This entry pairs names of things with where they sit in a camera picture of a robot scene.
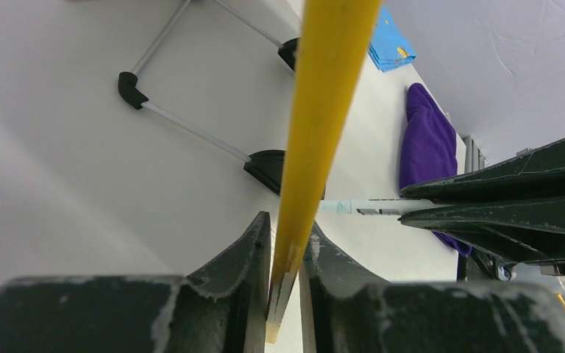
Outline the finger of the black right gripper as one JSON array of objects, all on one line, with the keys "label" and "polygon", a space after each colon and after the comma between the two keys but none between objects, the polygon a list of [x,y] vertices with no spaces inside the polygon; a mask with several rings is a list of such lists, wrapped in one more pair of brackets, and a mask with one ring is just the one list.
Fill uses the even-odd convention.
[{"label": "finger of the black right gripper", "polygon": [[479,171],[409,185],[401,194],[443,203],[565,196],[565,138]]},{"label": "finger of the black right gripper", "polygon": [[406,213],[400,221],[509,263],[565,263],[565,197],[457,204]]}]

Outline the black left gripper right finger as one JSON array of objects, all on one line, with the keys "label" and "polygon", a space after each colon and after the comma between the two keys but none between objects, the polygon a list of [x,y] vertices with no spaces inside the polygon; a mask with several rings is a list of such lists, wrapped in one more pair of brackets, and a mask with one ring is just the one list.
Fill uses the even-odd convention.
[{"label": "black left gripper right finger", "polygon": [[299,272],[304,352],[381,352],[371,286],[388,284],[315,223]]}]

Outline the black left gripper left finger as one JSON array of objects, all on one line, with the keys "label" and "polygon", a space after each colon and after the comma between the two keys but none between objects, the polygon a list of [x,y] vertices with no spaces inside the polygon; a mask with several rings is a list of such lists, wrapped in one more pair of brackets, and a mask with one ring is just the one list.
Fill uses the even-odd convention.
[{"label": "black left gripper left finger", "polygon": [[188,276],[186,352],[263,352],[271,250],[270,215]]}]

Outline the green whiteboard marker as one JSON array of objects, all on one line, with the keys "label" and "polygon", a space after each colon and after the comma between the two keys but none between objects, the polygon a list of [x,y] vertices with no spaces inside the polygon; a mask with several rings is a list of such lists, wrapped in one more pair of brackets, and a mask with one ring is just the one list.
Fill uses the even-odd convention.
[{"label": "green whiteboard marker", "polygon": [[339,215],[404,215],[417,210],[450,207],[428,199],[347,199],[322,200],[319,212]]}]

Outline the yellow-framed whiteboard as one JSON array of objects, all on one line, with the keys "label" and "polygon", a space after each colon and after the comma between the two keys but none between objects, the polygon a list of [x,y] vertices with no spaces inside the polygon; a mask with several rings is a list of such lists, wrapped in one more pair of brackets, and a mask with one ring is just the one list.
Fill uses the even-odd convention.
[{"label": "yellow-framed whiteboard", "polygon": [[271,267],[267,343],[277,341],[381,6],[381,1],[305,2]]}]

